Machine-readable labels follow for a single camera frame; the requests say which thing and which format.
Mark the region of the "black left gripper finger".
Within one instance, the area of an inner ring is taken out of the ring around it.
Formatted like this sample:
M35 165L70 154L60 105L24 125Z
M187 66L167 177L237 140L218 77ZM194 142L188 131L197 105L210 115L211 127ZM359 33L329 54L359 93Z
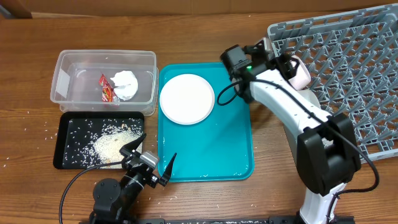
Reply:
M162 177L160 178L160 185L166 186L168 184L169 180L171 179L172 169L173 169L173 165L174 165L176 156L177 156L177 154L175 153L173 155L173 157L171 158L170 162L168 163L168 165L166 166L164 173L163 173Z
M123 145L122 148L119 150L121 155L122 156L140 156L141 152L138 151L138 148L143 143L146 136L147 136L147 134L144 133L136 140L133 140L133 141Z

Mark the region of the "pink bowl with rice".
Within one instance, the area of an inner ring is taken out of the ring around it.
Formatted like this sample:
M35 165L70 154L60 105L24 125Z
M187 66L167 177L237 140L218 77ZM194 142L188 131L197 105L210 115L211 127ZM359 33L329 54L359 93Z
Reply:
M305 64L296 55L291 57L290 63L293 66L295 75L289 79L289 83L295 90L302 90L311 82L310 73Z

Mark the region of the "red snack wrapper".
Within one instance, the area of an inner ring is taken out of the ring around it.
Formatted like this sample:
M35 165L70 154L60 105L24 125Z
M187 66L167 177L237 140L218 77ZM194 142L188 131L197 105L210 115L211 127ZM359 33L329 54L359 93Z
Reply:
M109 84L104 74L102 74L99 79L99 85L102 87L101 99L103 102L119 103L118 96L114 92L114 89Z

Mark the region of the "white napkin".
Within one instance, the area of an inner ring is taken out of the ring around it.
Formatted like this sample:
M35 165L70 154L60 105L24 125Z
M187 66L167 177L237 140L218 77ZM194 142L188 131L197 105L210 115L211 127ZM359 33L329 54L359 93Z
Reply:
M116 96L124 101L130 100L138 91L138 81L131 71L121 71L111 78Z

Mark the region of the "large white plate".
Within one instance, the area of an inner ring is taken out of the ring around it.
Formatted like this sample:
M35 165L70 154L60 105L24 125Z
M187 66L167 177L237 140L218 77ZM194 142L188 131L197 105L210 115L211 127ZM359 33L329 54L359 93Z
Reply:
M171 78L160 92L160 108L171 121L181 125L206 119L215 105L215 93L208 81L194 74Z

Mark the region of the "grey white bowl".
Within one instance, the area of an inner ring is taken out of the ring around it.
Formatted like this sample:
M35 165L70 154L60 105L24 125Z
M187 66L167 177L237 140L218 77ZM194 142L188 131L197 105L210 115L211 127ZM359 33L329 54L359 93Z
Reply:
M321 108L317 96L309 89L298 91L307 101L311 102L317 108Z

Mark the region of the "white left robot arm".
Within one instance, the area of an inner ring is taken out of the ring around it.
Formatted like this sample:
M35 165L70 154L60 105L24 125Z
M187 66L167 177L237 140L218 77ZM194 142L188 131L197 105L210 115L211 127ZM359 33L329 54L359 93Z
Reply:
M161 177L153 174L159 158L151 152L140 153L138 147L146 138L143 134L138 139L121 147L119 152L124 157L121 165L126 170L120 181L103 179L93 189L93 212L90 223L137 223L130 214L144 187L166 186L172 176L172 168L176 158L173 155Z

